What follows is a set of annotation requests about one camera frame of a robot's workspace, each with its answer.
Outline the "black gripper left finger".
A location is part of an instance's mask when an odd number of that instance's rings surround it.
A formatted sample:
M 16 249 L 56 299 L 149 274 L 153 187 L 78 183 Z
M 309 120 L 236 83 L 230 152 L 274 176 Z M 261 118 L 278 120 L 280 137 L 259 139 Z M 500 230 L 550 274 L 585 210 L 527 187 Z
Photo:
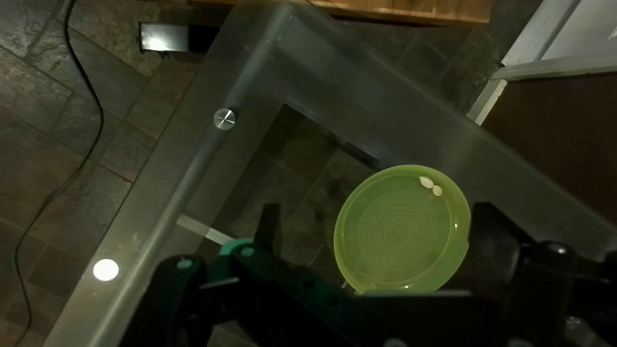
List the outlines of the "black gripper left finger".
M 282 208 L 276 203 L 263 208 L 255 243 L 274 255 L 282 251 Z

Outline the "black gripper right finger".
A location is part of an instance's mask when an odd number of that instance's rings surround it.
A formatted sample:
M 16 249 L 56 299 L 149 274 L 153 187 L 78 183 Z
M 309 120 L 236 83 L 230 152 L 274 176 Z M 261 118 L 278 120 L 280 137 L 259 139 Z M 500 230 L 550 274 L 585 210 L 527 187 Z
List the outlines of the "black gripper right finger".
M 504 297 L 511 285 L 525 247 L 535 239 L 490 203 L 473 206 L 469 278 L 475 293 Z

